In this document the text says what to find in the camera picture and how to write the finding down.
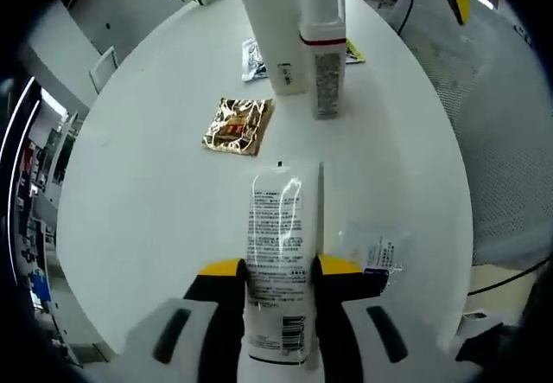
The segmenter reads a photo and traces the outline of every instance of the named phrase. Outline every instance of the gold foil package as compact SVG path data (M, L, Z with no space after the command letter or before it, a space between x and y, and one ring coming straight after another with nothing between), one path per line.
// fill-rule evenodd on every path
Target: gold foil package
M210 150L256 156L272 110L272 99L221 98L201 143Z

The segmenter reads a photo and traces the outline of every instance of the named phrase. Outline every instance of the plastic bottle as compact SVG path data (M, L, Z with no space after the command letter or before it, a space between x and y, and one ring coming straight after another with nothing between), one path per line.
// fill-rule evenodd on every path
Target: plastic bottle
M346 65L344 0L299 0L300 34L315 119L336 118L342 109Z
M277 95L307 91L297 0L242 0Z

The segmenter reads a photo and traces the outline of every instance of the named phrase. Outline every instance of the white table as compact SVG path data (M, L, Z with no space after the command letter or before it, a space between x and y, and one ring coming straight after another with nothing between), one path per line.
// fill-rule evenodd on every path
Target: white table
M240 79L252 37L240 0L189 4L132 52L99 95L74 145L57 249L88 318L116 351L127 331L197 271L245 255L249 186L262 166L323 161L325 248L348 220L414 238L394 297L448 343L469 286L472 215L461 154L415 57L362 0L347 35L367 63L346 68L345 116L315 121L307 95L275 98ZM257 157L200 140L219 99L275 98Z

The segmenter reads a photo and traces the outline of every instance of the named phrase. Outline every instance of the barcode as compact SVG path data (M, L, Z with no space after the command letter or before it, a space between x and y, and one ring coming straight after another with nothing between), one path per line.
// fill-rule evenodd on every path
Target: barcode
M315 56L317 76L317 115L329 118L338 113L340 89L340 55L327 53Z
M283 317L283 351L299 351L303 349L303 330L305 316Z

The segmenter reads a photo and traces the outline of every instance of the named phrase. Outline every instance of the cable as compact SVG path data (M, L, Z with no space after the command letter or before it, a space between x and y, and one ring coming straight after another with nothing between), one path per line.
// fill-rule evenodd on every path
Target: cable
M414 1L415 0L411 0L409 2L409 8L407 9L407 13L405 14L404 22L402 22L401 26L399 26L399 29L397 30L397 35L401 35L401 32L404 29L405 24L407 23L407 19L409 18L409 14L411 14L411 10L413 10Z
M486 286L484 288L480 288L479 290L473 290L472 292L469 292L467 295L470 297L472 295L481 294L482 292L486 292L486 291L489 291L489 290L494 290L495 288L499 288L500 286L503 286L505 284L509 284L510 282L512 282L516 279L519 279L521 277L524 277L524 276L528 275L529 273L532 273L535 270L541 268L543 265L547 264L550 261L550 259L551 259L551 256L545 258L541 262L538 262L537 264L535 264L531 268L528 268L526 271L522 271L522 272L518 273L517 275L514 275L514 276L512 276L512 277L510 277L510 278L508 278L504 281L497 282L496 284Z

